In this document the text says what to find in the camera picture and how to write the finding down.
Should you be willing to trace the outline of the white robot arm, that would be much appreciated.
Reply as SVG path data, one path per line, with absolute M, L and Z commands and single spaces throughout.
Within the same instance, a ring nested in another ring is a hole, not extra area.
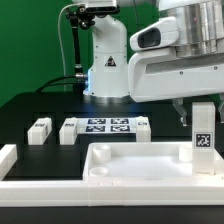
M 224 0 L 137 0 L 164 15 L 130 38 L 112 15 L 131 0 L 72 1 L 80 26 L 93 33 L 89 97 L 170 99 L 186 117 L 184 98 L 218 94 L 224 123 Z

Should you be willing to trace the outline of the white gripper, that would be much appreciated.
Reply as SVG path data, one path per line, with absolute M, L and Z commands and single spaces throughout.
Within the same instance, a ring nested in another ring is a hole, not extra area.
M 128 87 L 136 102 L 173 99 L 183 126 L 192 124 L 182 98 L 224 92 L 224 22 L 193 16 L 159 19 L 130 38 L 135 54 Z M 224 123 L 224 94 L 218 111 Z

